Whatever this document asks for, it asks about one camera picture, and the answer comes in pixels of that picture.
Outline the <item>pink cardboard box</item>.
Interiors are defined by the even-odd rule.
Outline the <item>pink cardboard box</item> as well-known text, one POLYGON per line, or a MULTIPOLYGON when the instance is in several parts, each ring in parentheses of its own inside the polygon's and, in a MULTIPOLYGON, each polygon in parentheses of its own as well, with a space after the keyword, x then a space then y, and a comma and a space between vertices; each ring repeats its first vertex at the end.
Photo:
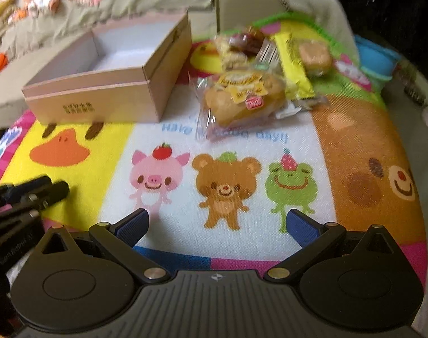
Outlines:
POLYGON ((98 25, 23 88, 41 124, 157 123, 192 46, 187 12, 98 25))

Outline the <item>yellow snack bar packet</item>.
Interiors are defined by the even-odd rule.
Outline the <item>yellow snack bar packet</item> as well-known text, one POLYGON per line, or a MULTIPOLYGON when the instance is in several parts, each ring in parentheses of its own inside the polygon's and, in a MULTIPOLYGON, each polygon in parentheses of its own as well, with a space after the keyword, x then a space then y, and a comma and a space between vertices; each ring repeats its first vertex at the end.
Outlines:
POLYGON ((290 99, 314 99, 316 93, 306 75, 294 34, 291 31, 277 33, 274 35, 274 43, 277 47, 285 79, 295 85, 295 89, 290 94, 290 99))

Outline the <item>round bun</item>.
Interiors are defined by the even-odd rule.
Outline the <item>round bun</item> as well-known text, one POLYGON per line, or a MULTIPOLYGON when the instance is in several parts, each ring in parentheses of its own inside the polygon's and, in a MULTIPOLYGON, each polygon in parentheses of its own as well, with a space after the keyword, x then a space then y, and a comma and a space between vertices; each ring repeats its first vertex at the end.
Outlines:
POLYGON ((199 102, 199 141, 215 141, 302 111, 289 99, 295 85, 271 70, 229 70, 205 78, 192 77, 189 84, 199 102))

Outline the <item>square biscuit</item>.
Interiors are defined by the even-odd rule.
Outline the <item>square biscuit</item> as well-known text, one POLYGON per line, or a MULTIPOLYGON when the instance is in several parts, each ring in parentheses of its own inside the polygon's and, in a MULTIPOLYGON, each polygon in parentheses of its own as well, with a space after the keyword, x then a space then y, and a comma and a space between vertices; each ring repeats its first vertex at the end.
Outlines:
POLYGON ((316 40, 297 39, 296 47, 308 76, 326 75, 332 69, 333 57, 326 43, 316 40))

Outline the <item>crumbly cake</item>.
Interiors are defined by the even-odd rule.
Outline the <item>crumbly cake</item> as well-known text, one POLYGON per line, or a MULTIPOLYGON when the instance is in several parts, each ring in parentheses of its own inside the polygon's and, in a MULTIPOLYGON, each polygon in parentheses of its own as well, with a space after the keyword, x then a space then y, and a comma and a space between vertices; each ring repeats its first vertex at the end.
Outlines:
POLYGON ((244 54, 234 51, 229 45, 231 36, 218 34, 215 36, 213 43, 221 60, 222 70, 233 70, 238 67, 246 66, 251 58, 244 54))

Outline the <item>brown pastries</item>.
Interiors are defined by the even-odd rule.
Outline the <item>brown pastries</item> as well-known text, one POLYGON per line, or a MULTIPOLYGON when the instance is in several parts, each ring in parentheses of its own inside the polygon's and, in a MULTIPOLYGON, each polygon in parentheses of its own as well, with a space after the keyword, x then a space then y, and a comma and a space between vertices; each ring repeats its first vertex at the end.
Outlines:
POLYGON ((234 51, 244 54, 246 57, 255 57, 260 51, 264 40, 268 36, 254 26, 248 26, 229 38, 229 45, 234 51))

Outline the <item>colourful cartoon play mat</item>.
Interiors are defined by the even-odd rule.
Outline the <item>colourful cartoon play mat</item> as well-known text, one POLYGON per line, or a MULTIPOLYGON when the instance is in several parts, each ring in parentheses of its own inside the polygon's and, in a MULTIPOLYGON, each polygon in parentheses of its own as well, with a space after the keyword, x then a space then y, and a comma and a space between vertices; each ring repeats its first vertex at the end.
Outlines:
POLYGON ((350 230, 384 225, 426 279, 419 196, 379 90, 309 18, 286 13, 258 26, 329 45, 336 65, 313 80, 322 104, 204 140, 193 83, 220 62, 213 44, 201 41, 157 124, 44 126, 24 113, 0 140, 0 184, 41 175, 66 181, 69 195, 44 213, 46 227, 87 230, 145 208, 151 227, 137 250, 170 271, 263 272, 300 249, 301 226, 286 218, 298 209, 350 230))

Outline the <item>blue plastic basin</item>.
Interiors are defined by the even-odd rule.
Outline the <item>blue plastic basin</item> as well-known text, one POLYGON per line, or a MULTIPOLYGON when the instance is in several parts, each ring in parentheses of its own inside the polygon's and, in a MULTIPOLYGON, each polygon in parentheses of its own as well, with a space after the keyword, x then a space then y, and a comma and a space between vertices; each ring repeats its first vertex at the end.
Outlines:
POLYGON ((355 36, 361 70, 376 85, 384 86, 392 80, 401 54, 359 35, 355 36))

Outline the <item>beige throw blanket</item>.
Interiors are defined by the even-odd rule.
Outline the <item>beige throw blanket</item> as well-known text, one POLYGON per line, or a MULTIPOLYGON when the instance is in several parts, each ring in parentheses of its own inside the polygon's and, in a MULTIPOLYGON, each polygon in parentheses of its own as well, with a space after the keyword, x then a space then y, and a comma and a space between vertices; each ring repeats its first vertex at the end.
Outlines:
MULTIPOLYGON (((339 0, 277 0, 285 11, 311 17, 347 53, 359 53, 348 19, 339 0)), ((42 46, 50 46, 65 36, 109 19, 141 15, 150 11, 175 11, 185 8, 207 9, 212 0, 63 0, 56 12, 38 9, 24 19, 8 23, 0 17, 0 49, 11 57, 21 57, 42 46)))

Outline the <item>beige sofa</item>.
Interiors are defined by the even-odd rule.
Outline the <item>beige sofa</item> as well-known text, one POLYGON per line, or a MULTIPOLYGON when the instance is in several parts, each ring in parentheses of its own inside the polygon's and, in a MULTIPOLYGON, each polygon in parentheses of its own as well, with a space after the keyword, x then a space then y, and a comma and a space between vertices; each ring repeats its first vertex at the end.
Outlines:
POLYGON ((359 56, 339 0, 101 0, 94 6, 63 0, 53 14, 26 17, 10 26, 0 22, 0 51, 14 65, 0 74, 0 129, 10 127, 26 110, 21 89, 27 80, 80 31, 111 19, 179 10, 188 10, 197 37, 279 12, 301 12, 327 30, 353 58, 359 56))

